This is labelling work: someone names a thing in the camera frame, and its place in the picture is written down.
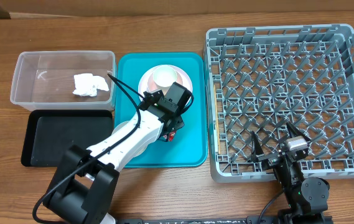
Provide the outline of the white cup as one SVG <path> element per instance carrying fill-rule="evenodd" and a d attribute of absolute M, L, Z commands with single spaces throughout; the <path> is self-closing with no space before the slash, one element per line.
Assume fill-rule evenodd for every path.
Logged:
<path fill-rule="evenodd" d="M 169 65 L 160 65 L 153 72 L 153 80 L 159 87 L 170 87 L 177 81 L 177 73 Z"/>

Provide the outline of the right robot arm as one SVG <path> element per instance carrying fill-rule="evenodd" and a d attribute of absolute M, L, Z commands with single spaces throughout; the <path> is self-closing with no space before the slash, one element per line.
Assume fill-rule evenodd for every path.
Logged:
<path fill-rule="evenodd" d="M 325 217 L 328 209 L 330 184 L 319 177 L 305 178 L 299 162 L 308 155 L 310 137 L 306 136 L 290 122 L 286 123 L 289 137 L 283 147 L 275 153 L 265 155 L 257 135 L 252 132 L 252 155 L 250 161 L 259 163 L 264 170 L 272 170 L 281 185 L 279 193 L 273 197 L 256 217 L 257 223 L 332 223 Z M 264 217 L 266 210 L 284 194 L 288 208 L 279 210 L 276 216 Z"/>

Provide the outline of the white napkin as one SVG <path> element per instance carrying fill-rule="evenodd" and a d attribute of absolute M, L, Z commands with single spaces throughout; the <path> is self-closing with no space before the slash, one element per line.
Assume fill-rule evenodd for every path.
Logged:
<path fill-rule="evenodd" d="M 81 73 L 73 76 L 75 89 L 74 95 L 95 97 L 98 90 L 109 91 L 109 86 L 106 80 L 101 76 L 93 75 L 92 73 Z"/>

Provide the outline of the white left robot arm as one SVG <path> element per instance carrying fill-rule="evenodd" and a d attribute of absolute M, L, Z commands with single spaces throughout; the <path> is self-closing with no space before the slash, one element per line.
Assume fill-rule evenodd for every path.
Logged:
<path fill-rule="evenodd" d="M 72 146 L 65 152 L 36 205 L 54 212 L 60 223 L 116 223 L 108 210 L 121 170 L 146 146 L 182 128 L 181 116 L 192 103 L 192 92 L 176 82 L 167 93 L 145 92 L 117 132 L 87 149 Z"/>

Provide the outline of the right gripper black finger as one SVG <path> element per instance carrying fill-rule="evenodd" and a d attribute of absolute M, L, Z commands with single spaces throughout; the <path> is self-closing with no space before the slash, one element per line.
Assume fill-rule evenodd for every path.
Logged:
<path fill-rule="evenodd" d="M 251 162 L 258 162 L 259 158 L 264 155 L 264 152 L 262 150 L 262 147 L 259 143 L 258 137 L 255 134 L 254 131 L 251 132 L 251 147 L 252 147 L 252 153 L 250 157 Z"/>
<path fill-rule="evenodd" d="M 301 132 L 298 128 L 296 128 L 292 123 L 287 122 L 286 127 L 289 133 L 290 138 L 301 136 L 303 137 L 308 143 L 311 142 L 311 138 L 306 136 L 303 132 Z"/>

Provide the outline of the red snack wrapper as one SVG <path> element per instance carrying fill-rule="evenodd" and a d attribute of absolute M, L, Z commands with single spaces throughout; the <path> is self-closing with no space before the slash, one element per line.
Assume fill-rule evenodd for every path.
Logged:
<path fill-rule="evenodd" d="M 171 131 L 170 133 L 167 133 L 165 135 L 163 135 L 160 140 L 164 141 L 164 142 L 171 142 L 173 141 L 174 137 L 175 137 L 176 131 Z"/>

